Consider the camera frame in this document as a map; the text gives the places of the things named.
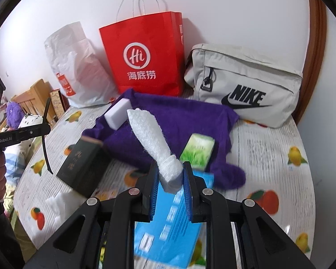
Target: white plastic bag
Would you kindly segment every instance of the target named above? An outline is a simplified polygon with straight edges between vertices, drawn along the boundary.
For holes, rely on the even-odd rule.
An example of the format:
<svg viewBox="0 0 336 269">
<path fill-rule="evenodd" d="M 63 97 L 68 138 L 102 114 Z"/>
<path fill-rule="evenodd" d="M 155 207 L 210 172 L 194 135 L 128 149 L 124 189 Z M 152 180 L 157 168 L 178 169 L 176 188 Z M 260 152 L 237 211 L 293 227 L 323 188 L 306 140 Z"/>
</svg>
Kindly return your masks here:
<svg viewBox="0 0 336 269">
<path fill-rule="evenodd" d="M 80 22 L 68 24 L 50 35 L 45 49 L 61 84 L 61 93 L 71 106 L 107 104 L 118 96 L 112 78 L 97 59 Z"/>
</svg>

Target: black box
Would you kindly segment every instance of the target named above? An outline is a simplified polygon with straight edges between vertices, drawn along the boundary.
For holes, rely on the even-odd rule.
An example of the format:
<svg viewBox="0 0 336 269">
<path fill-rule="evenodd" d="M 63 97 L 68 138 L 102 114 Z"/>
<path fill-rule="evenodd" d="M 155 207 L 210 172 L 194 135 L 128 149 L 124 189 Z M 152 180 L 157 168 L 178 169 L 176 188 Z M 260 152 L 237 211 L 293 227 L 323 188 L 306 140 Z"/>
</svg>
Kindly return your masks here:
<svg viewBox="0 0 336 269">
<path fill-rule="evenodd" d="M 56 176 L 89 198 L 101 181 L 111 159 L 103 149 L 103 142 L 81 136 Z"/>
</svg>

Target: white paper bag handle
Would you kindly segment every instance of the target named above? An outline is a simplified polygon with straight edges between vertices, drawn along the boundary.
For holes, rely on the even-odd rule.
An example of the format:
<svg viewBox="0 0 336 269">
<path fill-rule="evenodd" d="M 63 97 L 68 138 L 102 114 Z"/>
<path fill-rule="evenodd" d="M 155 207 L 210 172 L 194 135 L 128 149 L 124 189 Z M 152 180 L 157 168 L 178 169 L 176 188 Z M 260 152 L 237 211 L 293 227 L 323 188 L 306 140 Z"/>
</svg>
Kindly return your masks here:
<svg viewBox="0 0 336 269">
<path fill-rule="evenodd" d="M 142 1 L 143 1 L 143 10 L 144 10 L 143 15 L 145 15 L 145 5 L 144 5 L 144 0 L 142 0 Z M 158 12 L 160 12 L 159 2 L 158 2 L 158 0 L 155 0 L 155 1 L 157 2 Z M 134 0 L 132 0 L 132 14 L 133 14 L 133 17 L 135 17 L 135 16 L 134 16 Z"/>
<path fill-rule="evenodd" d="M 145 4 L 144 4 L 144 0 L 143 1 L 143 15 L 145 15 Z M 157 2 L 157 6 L 158 6 L 158 11 L 160 12 L 160 6 L 159 6 L 159 2 L 158 0 L 155 0 Z M 116 15 L 116 22 L 118 21 L 118 14 L 121 10 L 121 7 L 122 7 L 122 4 L 123 4 L 124 0 L 122 0 L 119 8 L 118 8 L 118 11 L 117 11 L 117 15 Z M 135 17 L 135 14 L 134 14 L 134 0 L 132 0 L 132 17 Z"/>
<path fill-rule="evenodd" d="M 142 1 L 143 1 L 143 15 L 145 15 L 144 0 L 142 0 Z M 120 10 L 121 10 L 121 7 L 122 7 L 123 2 L 124 2 L 124 0 L 122 0 L 120 6 L 118 7 L 118 11 L 117 11 L 117 15 L 116 15 L 116 22 L 118 21 L 118 14 L 119 14 L 119 12 L 120 12 Z"/>
</svg>

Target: gray nike bag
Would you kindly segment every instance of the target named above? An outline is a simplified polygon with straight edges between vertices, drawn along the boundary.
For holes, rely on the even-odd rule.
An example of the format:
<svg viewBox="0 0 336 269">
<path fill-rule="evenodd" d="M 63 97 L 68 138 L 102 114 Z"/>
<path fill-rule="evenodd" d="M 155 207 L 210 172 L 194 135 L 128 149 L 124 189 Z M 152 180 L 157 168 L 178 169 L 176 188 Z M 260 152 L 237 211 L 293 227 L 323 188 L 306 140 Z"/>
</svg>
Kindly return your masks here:
<svg viewBox="0 0 336 269">
<path fill-rule="evenodd" d="M 279 127 L 297 105 L 302 73 L 241 46 L 197 44 L 185 81 L 193 99 L 230 106 L 242 119 Z"/>
</svg>

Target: black gripper frame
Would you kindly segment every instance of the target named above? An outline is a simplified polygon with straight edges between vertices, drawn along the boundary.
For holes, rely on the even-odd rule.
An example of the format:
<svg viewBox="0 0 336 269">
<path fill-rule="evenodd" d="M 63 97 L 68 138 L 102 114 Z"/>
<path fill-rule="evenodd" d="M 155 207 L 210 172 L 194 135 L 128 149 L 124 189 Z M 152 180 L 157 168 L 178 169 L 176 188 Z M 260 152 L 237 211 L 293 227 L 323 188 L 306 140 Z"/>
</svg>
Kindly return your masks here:
<svg viewBox="0 0 336 269">
<path fill-rule="evenodd" d="M 237 268 L 231 222 L 235 223 L 242 269 L 315 269 L 258 204 L 252 200 L 239 203 L 204 190 L 204 179 L 193 175 L 189 162 L 183 166 L 185 196 L 190 195 L 185 198 L 188 217 L 193 223 L 207 223 L 207 269 Z M 151 193 L 157 175 L 153 163 L 149 174 L 137 181 L 138 194 L 128 189 L 103 202 L 90 198 L 24 268 L 96 269 L 107 241 L 103 269 L 133 269 L 134 222 L 152 220 Z"/>
<path fill-rule="evenodd" d="M 206 188 L 184 163 L 185 199 L 192 223 L 207 223 L 206 269 L 236 269 L 231 222 L 235 223 L 242 269 L 315 269 L 287 234 L 253 200 L 236 202 Z"/>
<path fill-rule="evenodd" d="M 105 241 L 103 269 L 134 268 L 134 223 L 150 222 L 158 189 L 158 166 L 138 178 L 134 188 L 100 202 L 90 198 L 49 238 L 24 269 L 96 269 Z"/>
</svg>

